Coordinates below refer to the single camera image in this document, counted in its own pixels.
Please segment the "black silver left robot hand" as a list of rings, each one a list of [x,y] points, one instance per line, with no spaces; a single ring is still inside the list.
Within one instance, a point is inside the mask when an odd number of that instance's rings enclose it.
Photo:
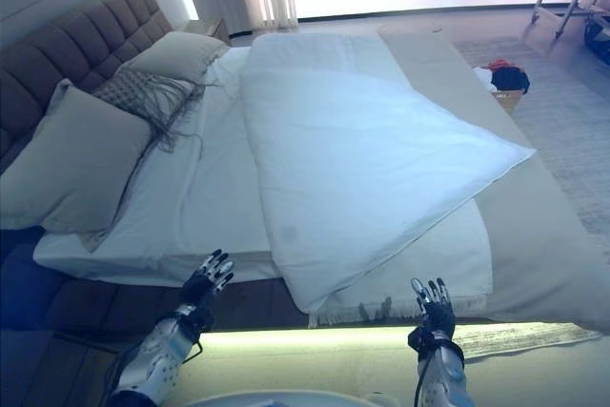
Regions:
[[[220,249],[214,251],[184,283],[179,312],[197,322],[212,322],[210,307],[233,277],[234,262],[229,254]]]

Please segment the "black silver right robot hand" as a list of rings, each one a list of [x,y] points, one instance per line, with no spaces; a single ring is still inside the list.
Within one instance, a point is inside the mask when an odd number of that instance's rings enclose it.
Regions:
[[[408,335],[409,346],[421,352],[433,338],[451,340],[456,326],[455,315],[444,281],[438,277],[424,284],[418,278],[412,278],[411,286],[416,295],[421,321]]]

